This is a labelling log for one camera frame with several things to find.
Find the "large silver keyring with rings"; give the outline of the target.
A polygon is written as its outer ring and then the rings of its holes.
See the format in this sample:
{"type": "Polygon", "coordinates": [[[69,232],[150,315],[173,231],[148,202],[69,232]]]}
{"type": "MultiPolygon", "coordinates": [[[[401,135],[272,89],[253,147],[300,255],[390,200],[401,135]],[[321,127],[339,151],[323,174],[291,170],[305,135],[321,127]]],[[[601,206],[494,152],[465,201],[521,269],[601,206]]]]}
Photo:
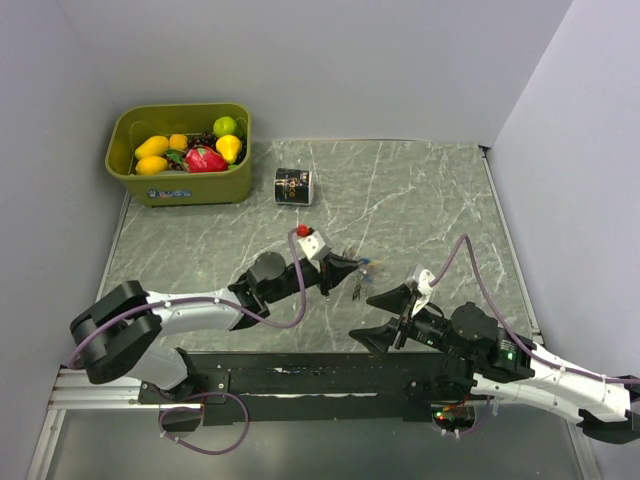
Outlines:
{"type": "Polygon", "coordinates": [[[347,247],[342,252],[343,256],[349,260],[358,260],[358,269],[350,273],[345,280],[346,292],[351,295],[353,302],[359,302],[375,294],[375,282],[386,275],[390,265],[387,258],[371,259],[369,257],[358,257],[356,249],[347,247]]]}

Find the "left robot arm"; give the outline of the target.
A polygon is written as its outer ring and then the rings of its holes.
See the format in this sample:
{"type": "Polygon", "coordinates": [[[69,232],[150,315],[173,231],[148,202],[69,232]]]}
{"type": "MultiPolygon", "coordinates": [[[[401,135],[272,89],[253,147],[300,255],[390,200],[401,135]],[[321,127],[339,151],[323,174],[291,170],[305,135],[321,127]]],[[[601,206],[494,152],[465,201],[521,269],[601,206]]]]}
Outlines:
{"type": "Polygon", "coordinates": [[[334,253],[317,264],[308,259],[287,264],[280,254],[267,252],[235,283],[213,292],[162,294],[137,281],[125,282],[72,321],[75,348],[66,365],[85,371],[93,384],[129,376],[185,402],[197,392],[198,378],[186,353],[162,347],[162,338],[258,324],[293,328],[306,314],[308,288],[316,286],[328,295],[361,265],[334,253]]]}

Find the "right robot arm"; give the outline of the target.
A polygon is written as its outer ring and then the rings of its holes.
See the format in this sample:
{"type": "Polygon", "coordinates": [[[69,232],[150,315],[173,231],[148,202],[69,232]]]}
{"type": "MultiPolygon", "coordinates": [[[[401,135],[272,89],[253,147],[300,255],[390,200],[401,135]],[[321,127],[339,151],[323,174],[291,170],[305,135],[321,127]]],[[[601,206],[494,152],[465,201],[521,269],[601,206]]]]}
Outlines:
{"type": "Polygon", "coordinates": [[[487,396],[546,410],[597,441],[626,444],[639,437],[639,384],[633,376],[606,379],[565,362],[542,345],[510,335],[473,302],[444,316],[416,289],[401,285],[368,299],[391,313],[379,327],[350,331],[371,354],[384,358],[407,341],[443,354],[434,390],[448,398],[487,396]]]}

